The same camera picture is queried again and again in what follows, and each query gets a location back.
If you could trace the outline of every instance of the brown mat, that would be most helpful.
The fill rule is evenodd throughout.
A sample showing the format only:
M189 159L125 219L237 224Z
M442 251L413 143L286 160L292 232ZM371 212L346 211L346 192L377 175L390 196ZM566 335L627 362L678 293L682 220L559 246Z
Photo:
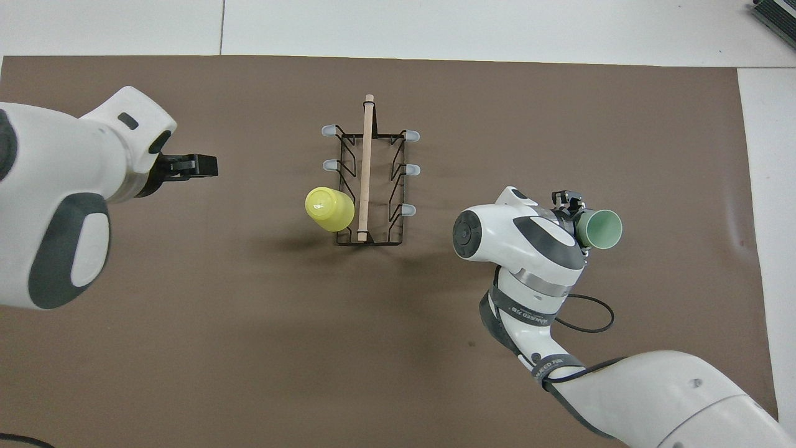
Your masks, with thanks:
M459 260L451 226L509 184L624 221L575 290L617 322L557 325L572 354L689 352L776 415L734 69L7 57L0 100L79 116L127 84L179 123L164 152L217 155L220 177L113 206L109 264L70 305L0 309L2 430L59 448L621 446L481 325L494 267ZM380 130L422 134L399 247L333 246L303 210L336 185L320 127L361 132L366 93Z

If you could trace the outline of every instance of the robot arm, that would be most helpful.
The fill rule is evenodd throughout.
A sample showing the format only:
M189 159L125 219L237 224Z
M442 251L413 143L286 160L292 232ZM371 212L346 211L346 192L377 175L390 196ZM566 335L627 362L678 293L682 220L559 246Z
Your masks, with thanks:
M582 424L629 446L689 448L796 446L730 379L680 352L651 352L585 368L550 335L550 325L592 248L618 242L622 223L589 210L579 194L553 194L547 210L514 187L495 204L464 210L456 253L498 265L481 301L493 337Z
M105 266L107 202L218 174L215 157L161 154L176 127L132 87L79 119L0 103L0 304L68 303Z

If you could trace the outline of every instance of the wooden rod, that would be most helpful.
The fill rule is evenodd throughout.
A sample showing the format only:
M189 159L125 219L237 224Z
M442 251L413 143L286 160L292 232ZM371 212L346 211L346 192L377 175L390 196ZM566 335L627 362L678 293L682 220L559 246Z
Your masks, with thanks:
M365 129L362 131L362 179L359 189L359 229L357 240L368 239L368 202L370 202L370 146L373 143L373 95L365 95Z

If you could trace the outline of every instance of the black cable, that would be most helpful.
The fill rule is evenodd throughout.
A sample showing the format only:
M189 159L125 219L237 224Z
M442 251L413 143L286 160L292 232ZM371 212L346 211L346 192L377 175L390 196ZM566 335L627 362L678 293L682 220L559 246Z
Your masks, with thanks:
M601 333L601 332L604 332L607 329L609 329L611 327L611 325L614 324L614 317L615 317L614 316L614 310L611 309L611 307L608 306L607 303L601 301L600 299L595 299L594 297L591 297L591 296L584 296L583 294L569 294L569 295L567 295L567 297L574 297L576 299L584 299L584 300L592 301L592 302L595 302L596 304L602 305L610 313L611 322L608 322L608 325L606 325L604 327L601 327L601 328L581 328L581 327L578 327L577 325L570 324L566 320L561 320L560 318L556 317L556 322L561 323L564 327L569 327L569 328L572 328L573 330L576 330L576 331L579 331L579 332L584 332L584 333Z
M55 448L55 446L50 445L47 442L42 442L37 438L26 437L24 435L16 435L16 434L5 434L0 433L0 440L8 440L11 442L21 442L21 443L28 443L33 446L38 446L39 448Z

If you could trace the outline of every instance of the mint green cup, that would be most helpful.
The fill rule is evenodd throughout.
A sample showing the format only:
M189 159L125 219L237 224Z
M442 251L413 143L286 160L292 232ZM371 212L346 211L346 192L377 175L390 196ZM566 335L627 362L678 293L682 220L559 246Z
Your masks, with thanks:
M622 220L611 210L586 210L578 219L575 233L584 246L610 249L622 237Z

